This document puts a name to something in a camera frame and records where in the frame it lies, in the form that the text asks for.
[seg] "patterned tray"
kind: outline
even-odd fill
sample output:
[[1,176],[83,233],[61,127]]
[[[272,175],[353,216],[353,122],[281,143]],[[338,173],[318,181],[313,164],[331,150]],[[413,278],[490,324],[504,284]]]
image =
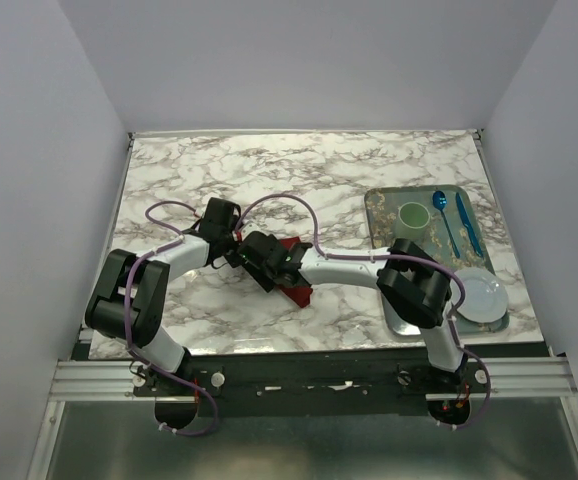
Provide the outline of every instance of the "patterned tray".
[[[460,258],[456,258],[451,248],[451,241],[447,228],[442,220],[440,212],[433,206],[431,197],[436,190],[442,190],[447,195],[447,206],[445,215],[456,241]],[[480,258],[473,251],[467,230],[460,221],[460,214],[456,206],[456,192],[460,196],[467,209],[467,214],[471,220],[476,237],[484,253],[484,258]],[[420,242],[420,246],[427,254],[437,262],[446,265],[452,270],[460,270],[466,267],[486,268],[494,273],[487,247],[482,239],[482,233],[473,213],[469,195],[462,188],[456,185],[428,185],[424,187],[390,187],[375,188],[369,190],[365,195],[365,208],[367,210],[367,220],[369,222],[369,233],[373,248],[388,247],[393,245],[395,240],[394,224],[398,213],[398,208],[407,202],[418,202],[423,204],[431,214],[429,230],[425,238]],[[478,324],[470,322],[464,318],[459,318],[456,322],[458,332],[462,334],[491,333],[507,328],[509,325],[509,314],[505,314],[500,320],[489,324]],[[398,319],[394,325],[389,325],[391,330],[398,335],[420,335],[417,327],[409,325]]]

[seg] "knife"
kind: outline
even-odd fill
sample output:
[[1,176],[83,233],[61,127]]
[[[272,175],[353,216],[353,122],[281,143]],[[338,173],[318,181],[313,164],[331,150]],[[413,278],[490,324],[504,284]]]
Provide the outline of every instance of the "knife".
[[482,249],[480,248],[480,244],[478,243],[478,239],[476,238],[476,232],[473,229],[471,220],[469,220],[469,215],[467,215],[467,209],[465,208],[465,204],[462,203],[460,192],[456,192],[456,205],[458,205],[458,213],[460,214],[460,220],[462,220],[462,224],[465,226],[465,228],[467,229],[467,233],[469,234],[469,241],[471,242],[473,251],[476,252],[476,255],[478,255],[479,257],[484,258],[484,254],[482,253]]

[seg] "stacked plates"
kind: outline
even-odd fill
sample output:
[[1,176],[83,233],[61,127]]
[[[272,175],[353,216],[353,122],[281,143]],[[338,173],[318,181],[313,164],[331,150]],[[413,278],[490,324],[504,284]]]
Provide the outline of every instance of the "stacked plates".
[[[465,285],[465,301],[458,313],[475,323],[493,323],[507,313],[509,297],[507,290],[498,277],[482,268],[464,268],[456,276]],[[451,282],[451,302],[455,304],[460,298],[456,282]]]

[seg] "spoon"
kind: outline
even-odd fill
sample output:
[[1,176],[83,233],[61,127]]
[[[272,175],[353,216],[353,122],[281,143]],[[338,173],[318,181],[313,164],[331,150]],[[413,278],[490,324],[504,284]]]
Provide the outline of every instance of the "spoon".
[[451,240],[451,246],[453,247],[453,253],[456,258],[460,258],[460,252],[456,246],[456,242],[451,234],[451,229],[449,228],[449,222],[447,222],[447,216],[445,215],[444,209],[447,206],[447,197],[442,190],[436,190],[433,194],[433,206],[440,210],[442,219],[445,221],[445,226],[447,227],[447,233],[449,233],[449,240]]

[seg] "marble table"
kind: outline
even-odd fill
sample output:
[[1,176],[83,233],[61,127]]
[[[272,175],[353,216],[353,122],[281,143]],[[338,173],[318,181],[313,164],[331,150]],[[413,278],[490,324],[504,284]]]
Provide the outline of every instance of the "marble table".
[[[497,333],[463,337],[467,344],[533,342],[542,335],[485,170],[465,131],[243,134],[136,139],[112,248],[140,251],[172,234],[144,211],[165,199],[202,209],[211,197],[244,206],[291,192],[316,210],[325,247],[370,248],[363,205],[375,187],[456,184],[469,194],[496,275],[509,293],[510,324]],[[154,216],[180,228],[193,223],[171,206]],[[270,201],[252,216],[279,238],[309,240],[304,208]],[[386,327],[379,294],[319,285],[300,309],[280,292],[265,293],[242,269],[191,271],[169,284],[163,324],[196,354],[293,352],[422,345]],[[94,334],[90,358],[126,358],[121,343]]]

